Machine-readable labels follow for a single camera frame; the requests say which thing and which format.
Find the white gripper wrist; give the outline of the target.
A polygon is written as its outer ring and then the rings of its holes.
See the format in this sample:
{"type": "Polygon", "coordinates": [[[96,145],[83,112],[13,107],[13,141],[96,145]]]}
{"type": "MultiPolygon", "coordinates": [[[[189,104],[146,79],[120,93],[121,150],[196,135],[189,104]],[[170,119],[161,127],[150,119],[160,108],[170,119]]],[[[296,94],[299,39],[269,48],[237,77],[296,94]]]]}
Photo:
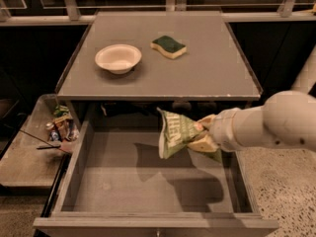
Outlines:
{"type": "Polygon", "coordinates": [[[249,146],[245,125],[250,113],[238,108],[224,110],[198,120],[209,134],[199,135],[188,147],[196,152],[211,153],[218,149],[226,152],[243,150],[249,146]]]}

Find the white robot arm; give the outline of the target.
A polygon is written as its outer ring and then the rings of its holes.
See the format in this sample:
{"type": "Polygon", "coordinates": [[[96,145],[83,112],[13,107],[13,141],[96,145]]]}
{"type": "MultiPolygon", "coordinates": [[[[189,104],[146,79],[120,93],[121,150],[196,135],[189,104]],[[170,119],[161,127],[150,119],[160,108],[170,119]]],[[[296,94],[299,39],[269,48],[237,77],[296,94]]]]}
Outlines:
{"type": "Polygon", "coordinates": [[[229,152],[249,147],[316,151],[316,53],[303,65],[292,88],[259,107],[225,110],[206,125],[216,147],[229,152]]]}

